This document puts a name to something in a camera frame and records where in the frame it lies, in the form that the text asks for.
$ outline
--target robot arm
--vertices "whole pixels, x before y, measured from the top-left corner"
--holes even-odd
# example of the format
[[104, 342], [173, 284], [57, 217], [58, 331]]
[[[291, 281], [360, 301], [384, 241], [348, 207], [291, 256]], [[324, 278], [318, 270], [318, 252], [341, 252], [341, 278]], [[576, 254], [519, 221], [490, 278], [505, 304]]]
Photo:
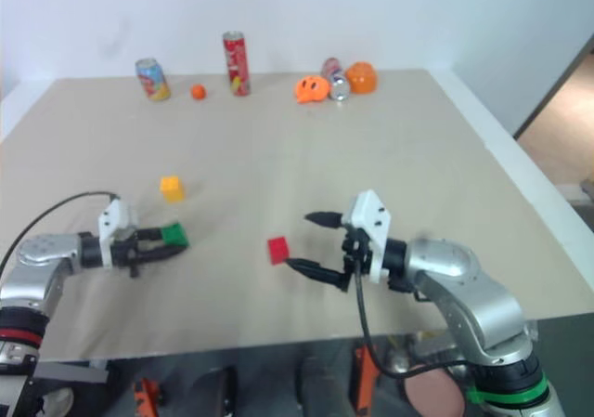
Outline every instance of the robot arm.
[[139, 264], [186, 248], [179, 224], [137, 229], [132, 210], [119, 199], [99, 217], [98, 237], [43, 235], [24, 241], [16, 265], [0, 288], [0, 416], [29, 416], [37, 411], [31, 379], [66, 278], [94, 267], [128, 267], [135, 277]]
[[324, 212], [306, 218], [322, 227], [347, 229], [344, 270], [306, 259], [288, 259], [290, 267], [343, 291], [359, 267], [374, 282], [387, 279], [391, 290], [432, 301], [470, 365], [475, 382], [468, 392], [471, 401], [497, 416], [564, 416], [523, 330], [520, 305], [481, 270], [469, 248], [452, 241], [387, 238], [391, 217], [371, 190], [356, 196], [345, 215]]

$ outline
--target red soda can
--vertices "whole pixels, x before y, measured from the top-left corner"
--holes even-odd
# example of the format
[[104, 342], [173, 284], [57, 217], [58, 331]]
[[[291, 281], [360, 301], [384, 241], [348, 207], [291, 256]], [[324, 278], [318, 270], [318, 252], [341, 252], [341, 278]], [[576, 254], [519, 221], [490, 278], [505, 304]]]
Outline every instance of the red soda can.
[[234, 95], [250, 94], [250, 74], [248, 57], [245, 50], [245, 38], [242, 32], [226, 32], [223, 34], [226, 66], [229, 70], [231, 92]]

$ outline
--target green block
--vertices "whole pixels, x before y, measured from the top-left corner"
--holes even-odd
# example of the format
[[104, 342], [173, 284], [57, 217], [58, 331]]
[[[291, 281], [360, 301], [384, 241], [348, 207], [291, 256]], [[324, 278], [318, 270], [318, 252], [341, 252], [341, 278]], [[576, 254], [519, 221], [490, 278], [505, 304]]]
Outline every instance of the green block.
[[168, 227], [161, 228], [161, 236], [165, 243], [170, 243], [172, 245], [182, 245], [184, 247], [189, 246], [186, 232], [179, 222], [175, 222]]

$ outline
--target table surface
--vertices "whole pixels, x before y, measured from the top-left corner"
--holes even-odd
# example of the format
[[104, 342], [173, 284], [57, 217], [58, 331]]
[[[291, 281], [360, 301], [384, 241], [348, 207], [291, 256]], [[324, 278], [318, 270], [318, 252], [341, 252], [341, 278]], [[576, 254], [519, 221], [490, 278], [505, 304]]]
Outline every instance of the table surface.
[[[340, 231], [303, 220], [343, 211], [373, 188], [391, 236], [470, 246], [527, 318], [594, 310], [594, 293], [531, 205], [425, 71], [381, 73], [378, 90], [299, 105], [295, 74], [254, 75], [233, 97], [223, 76], [172, 77], [173, 96], [144, 98], [135, 78], [58, 80], [1, 145], [0, 253], [35, 215], [75, 192], [111, 189], [141, 226], [180, 220], [191, 248], [125, 271], [68, 279], [44, 359], [121, 358], [360, 334], [348, 294], [271, 266], [266, 240], [340, 268]], [[209, 96], [195, 101], [192, 84]], [[170, 204], [162, 176], [187, 199]], [[34, 233], [97, 232], [98, 199], [80, 200]], [[366, 284], [373, 332], [444, 327], [431, 304]]]

